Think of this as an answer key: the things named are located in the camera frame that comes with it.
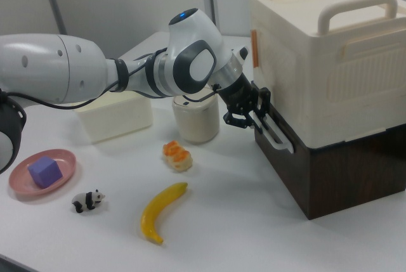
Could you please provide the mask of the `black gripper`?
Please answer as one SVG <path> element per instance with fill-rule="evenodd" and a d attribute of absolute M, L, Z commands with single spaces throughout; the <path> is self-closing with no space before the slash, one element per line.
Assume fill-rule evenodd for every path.
<path fill-rule="evenodd" d="M 231 85 L 218 91 L 219 96 L 225 102 L 227 113 L 223 120 L 227 125 L 241 129 L 252 128 L 258 133 L 263 129 L 253 120 L 249 112 L 254 110 L 258 117 L 265 117 L 270 111 L 271 92 L 268 88 L 254 87 L 244 74 Z M 242 118 L 235 117 L 235 114 L 242 115 Z"/>

